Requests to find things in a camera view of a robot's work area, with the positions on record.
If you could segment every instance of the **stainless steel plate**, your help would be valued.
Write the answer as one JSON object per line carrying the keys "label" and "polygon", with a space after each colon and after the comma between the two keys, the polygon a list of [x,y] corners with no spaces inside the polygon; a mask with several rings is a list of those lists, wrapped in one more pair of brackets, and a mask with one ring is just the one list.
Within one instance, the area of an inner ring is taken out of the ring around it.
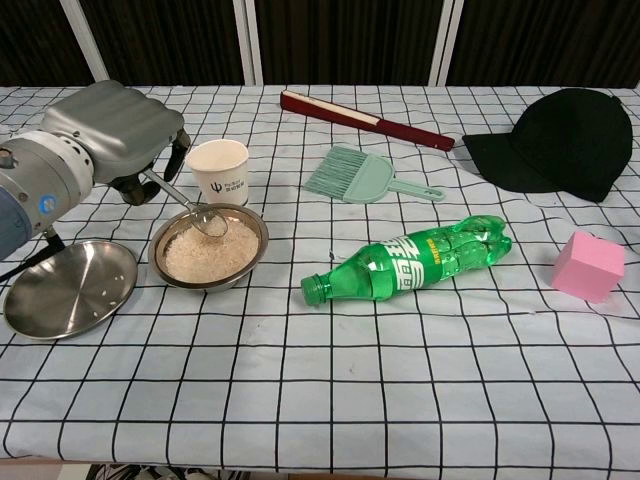
{"label": "stainless steel plate", "polygon": [[53,340],[84,332],[122,305],[136,284],[138,265],[122,245],[70,245],[25,270],[9,289],[4,315],[16,333]]}

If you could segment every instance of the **metal bowl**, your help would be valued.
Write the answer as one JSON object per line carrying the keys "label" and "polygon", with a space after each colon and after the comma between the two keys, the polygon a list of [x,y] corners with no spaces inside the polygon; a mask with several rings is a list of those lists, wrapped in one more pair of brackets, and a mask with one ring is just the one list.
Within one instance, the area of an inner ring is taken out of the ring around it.
{"label": "metal bowl", "polygon": [[262,258],[267,244],[269,243],[269,231],[267,225],[262,218],[252,210],[241,207],[239,205],[231,205],[228,203],[214,203],[199,207],[200,209],[216,209],[225,219],[231,221],[241,221],[247,227],[254,231],[258,237],[258,251],[255,257],[242,270],[233,275],[208,283],[188,283],[173,278],[167,269],[166,252],[174,238],[188,228],[191,228],[189,220],[189,212],[185,211],[167,220],[167,222],[156,232],[151,239],[149,246],[149,263],[153,266],[155,272],[169,285],[174,287],[186,288],[190,290],[207,290],[208,292],[221,292],[233,287],[238,280],[244,277],[257,265]]}

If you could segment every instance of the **cap brim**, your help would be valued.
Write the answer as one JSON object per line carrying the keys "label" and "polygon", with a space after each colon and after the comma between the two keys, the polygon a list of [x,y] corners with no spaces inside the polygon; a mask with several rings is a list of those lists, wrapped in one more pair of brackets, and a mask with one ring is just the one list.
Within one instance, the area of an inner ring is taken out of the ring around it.
{"label": "cap brim", "polygon": [[511,192],[559,192],[561,187],[549,182],[531,168],[509,142],[509,133],[465,135],[462,137],[480,174],[494,185]]}

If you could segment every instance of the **table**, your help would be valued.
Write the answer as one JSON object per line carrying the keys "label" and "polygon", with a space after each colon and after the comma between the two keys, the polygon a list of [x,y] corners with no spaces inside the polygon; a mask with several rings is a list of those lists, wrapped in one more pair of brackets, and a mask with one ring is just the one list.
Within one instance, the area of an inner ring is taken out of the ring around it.
{"label": "table", "polygon": [[[0,327],[0,456],[332,471],[433,479],[640,478],[640,91],[613,90],[635,135],[606,201],[523,195],[474,173],[463,133],[504,132],[546,87],[291,90],[454,136],[449,153],[283,112],[284,87],[148,87],[184,114],[194,143],[249,146],[250,204],[271,241],[224,294],[168,288],[149,238],[182,207],[164,194],[130,207],[96,186],[57,223],[67,241],[103,238],[140,262],[113,319],[67,340]],[[74,89],[0,89],[0,140],[34,128]],[[400,178],[446,190],[361,206],[299,186],[332,143],[393,158]],[[166,164],[163,152],[158,170]],[[192,200],[188,171],[175,184]],[[360,246],[459,221],[508,220],[512,252],[387,302],[304,305],[302,277]],[[626,247],[626,275],[603,304],[550,288],[577,229]],[[2,271],[41,246],[31,241]],[[2,295],[7,286],[2,286]]]}

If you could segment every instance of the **green brush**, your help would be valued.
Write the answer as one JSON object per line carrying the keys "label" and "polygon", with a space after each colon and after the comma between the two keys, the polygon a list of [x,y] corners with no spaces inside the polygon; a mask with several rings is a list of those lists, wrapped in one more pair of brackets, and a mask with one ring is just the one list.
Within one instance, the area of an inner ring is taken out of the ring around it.
{"label": "green brush", "polygon": [[304,188],[347,203],[373,203],[389,191],[434,202],[444,200],[435,188],[393,178],[395,169],[384,157],[333,147]]}

